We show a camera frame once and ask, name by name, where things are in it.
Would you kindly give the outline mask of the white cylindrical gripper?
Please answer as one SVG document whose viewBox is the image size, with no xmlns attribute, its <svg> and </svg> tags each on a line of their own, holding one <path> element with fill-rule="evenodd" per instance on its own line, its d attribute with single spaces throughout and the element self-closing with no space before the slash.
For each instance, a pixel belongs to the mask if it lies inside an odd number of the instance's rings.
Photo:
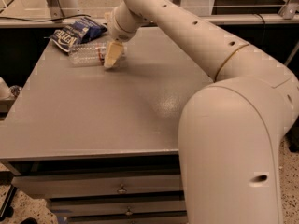
<svg viewBox="0 0 299 224">
<path fill-rule="evenodd" d="M 145 20 L 140 7 L 127 5 L 125 2 L 121 2 L 111 12 L 106 12 L 104 18 L 109 35 L 116 40 L 107 43 L 104 59 L 104 67 L 112 68 L 123 54 L 124 46 L 121 42 L 131 40 Z"/>
</svg>

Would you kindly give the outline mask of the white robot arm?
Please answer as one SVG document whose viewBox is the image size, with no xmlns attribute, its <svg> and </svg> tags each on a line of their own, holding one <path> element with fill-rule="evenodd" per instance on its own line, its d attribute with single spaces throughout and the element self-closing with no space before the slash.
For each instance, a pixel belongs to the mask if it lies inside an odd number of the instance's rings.
<svg viewBox="0 0 299 224">
<path fill-rule="evenodd" d="M 278 150 L 299 114 L 298 79 L 247 41 L 173 4 L 123 0 L 110 36 L 154 22 L 212 79 L 184 106 L 178 152 L 189 224 L 284 224 Z"/>
</svg>

